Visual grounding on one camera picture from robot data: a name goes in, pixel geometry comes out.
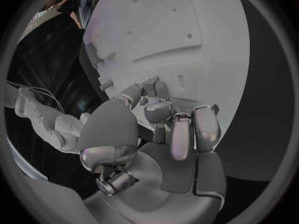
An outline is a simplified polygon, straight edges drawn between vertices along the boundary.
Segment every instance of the cable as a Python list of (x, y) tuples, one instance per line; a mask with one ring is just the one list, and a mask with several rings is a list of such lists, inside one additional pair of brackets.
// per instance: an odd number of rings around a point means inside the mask
[(42, 87), (27, 87), (25, 85), (22, 85), (22, 84), (19, 84), (19, 83), (16, 83), (16, 82), (12, 82), (12, 81), (8, 81), (8, 80), (6, 82), (9, 83), (10, 85), (15, 86), (15, 87), (23, 88), (23, 89), (29, 89), (33, 92), (36, 92), (36, 93), (39, 93), (39, 94), (42, 94), (42, 95), (45, 95), (45, 96), (48, 96), (48, 97), (54, 99), (55, 102), (57, 103), (59, 111), (61, 111), (62, 113), (65, 113), (61, 103), (57, 100), (57, 98), (55, 97), (55, 95), (51, 91), (49, 91), (45, 88), (42, 88)]

